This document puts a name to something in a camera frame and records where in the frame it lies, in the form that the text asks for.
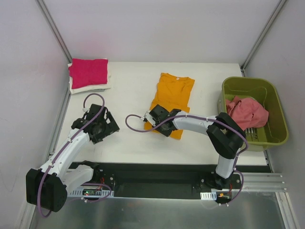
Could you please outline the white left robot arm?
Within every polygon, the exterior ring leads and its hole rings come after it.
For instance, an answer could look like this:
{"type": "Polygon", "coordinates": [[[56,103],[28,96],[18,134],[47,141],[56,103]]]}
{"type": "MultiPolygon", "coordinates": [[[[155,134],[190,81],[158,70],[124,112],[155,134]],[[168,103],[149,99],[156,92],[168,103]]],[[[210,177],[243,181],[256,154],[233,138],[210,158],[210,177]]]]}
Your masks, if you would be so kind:
{"type": "Polygon", "coordinates": [[[89,144],[97,144],[120,129],[107,107],[92,104],[83,117],[75,120],[60,149],[38,169],[26,174],[28,203],[58,212],[69,193],[84,183],[101,188],[105,176],[99,165],[81,162],[73,171],[68,169],[80,151],[89,144]]]}

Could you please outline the orange t shirt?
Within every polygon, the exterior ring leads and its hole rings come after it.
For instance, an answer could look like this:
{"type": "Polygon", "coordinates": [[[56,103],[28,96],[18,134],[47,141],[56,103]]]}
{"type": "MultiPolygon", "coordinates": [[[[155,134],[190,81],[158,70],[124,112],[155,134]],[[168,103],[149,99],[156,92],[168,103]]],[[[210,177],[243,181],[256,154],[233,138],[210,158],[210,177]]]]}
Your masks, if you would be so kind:
{"type": "Polygon", "coordinates": [[[161,73],[150,110],[156,105],[160,105],[169,112],[173,109],[189,112],[190,107],[188,102],[194,83],[195,80],[189,77],[178,77],[169,73],[161,73]]]}

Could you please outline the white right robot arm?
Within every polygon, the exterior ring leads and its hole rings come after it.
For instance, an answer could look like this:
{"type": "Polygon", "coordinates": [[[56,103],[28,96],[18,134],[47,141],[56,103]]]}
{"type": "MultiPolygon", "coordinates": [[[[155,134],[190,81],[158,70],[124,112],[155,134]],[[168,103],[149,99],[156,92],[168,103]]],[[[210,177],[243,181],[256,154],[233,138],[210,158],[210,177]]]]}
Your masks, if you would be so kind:
{"type": "Polygon", "coordinates": [[[221,190],[231,184],[237,154],[245,143],[245,132],[224,112],[213,117],[196,116],[180,109],[167,111],[156,105],[144,115],[144,120],[164,136],[174,131],[188,130],[209,137],[218,153],[218,163],[212,175],[204,178],[207,186],[221,190]]]}

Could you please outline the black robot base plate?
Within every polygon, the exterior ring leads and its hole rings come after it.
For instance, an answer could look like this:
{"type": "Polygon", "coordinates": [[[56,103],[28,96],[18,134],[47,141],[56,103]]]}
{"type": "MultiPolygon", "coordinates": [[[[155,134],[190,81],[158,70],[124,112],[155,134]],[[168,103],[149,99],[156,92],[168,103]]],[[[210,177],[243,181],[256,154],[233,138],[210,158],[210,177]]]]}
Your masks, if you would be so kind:
{"type": "Polygon", "coordinates": [[[108,185],[115,197],[200,199],[201,193],[229,192],[241,188],[238,174],[228,180],[217,178],[213,165],[139,163],[95,163],[96,175],[90,182],[108,185]]]}

